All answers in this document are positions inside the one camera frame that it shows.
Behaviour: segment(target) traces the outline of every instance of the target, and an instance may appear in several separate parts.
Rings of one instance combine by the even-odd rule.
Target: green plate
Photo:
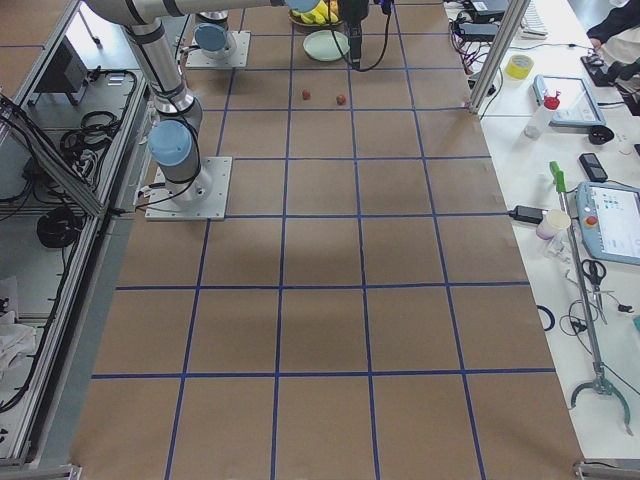
[[[334,62],[341,58],[340,50],[343,54],[349,51],[349,39],[340,32],[333,32],[336,36],[335,40],[330,30],[320,30],[314,32],[304,39],[302,47],[314,60],[320,62]],[[340,45],[340,50],[336,46],[336,41]]]

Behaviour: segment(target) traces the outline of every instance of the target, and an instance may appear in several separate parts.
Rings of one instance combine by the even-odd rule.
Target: tape roll
[[[510,77],[522,80],[529,75],[529,72],[533,68],[533,60],[526,55],[513,55],[509,59],[507,68],[505,71]]]

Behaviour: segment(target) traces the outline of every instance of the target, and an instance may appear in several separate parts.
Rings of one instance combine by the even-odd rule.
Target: scissors
[[[602,321],[607,325],[607,319],[604,316],[604,310],[602,309],[602,292],[600,291],[600,284],[604,277],[607,276],[607,268],[598,260],[583,260],[582,261],[582,274],[591,283],[593,289],[593,300],[596,302],[596,306],[602,316]]]

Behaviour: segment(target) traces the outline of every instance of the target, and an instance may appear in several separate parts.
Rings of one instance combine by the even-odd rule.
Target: metal mounting plate
[[[202,53],[202,50],[194,50],[189,52],[187,57],[187,68],[194,69],[210,69],[210,70],[229,70],[230,68],[247,68],[247,59],[249,57],[249,41],[251,40],[251,32],[231,32],[236,40],[236,51],[232,55],[216,60],[209,58]]]
[[[202,168],[208,170],[213,178],[211,193],[202,201],[184,207],[173,200],[163,201],[147,207],[145,218],[149,221],[184,221],[184,220],[224,220],[229,196],[231,180],[231,157],[203,157]],[[155,182],[164,182],[160,168],[156,172]],[[169,196],[165,189],[153,190],[149,202],[156,202]]]

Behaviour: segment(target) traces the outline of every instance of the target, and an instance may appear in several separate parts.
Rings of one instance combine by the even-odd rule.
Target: bottle
[[[551,122],[553,115],[560,106],[559,95],[560,92],[556,92],[555,97],[545,93],[544,102],[538,107],[536,113],[533,114],[527,126],[524,127],[524,134],[527,137],[536,140],[542,135],[542,132],[549,127],[549,122]]]

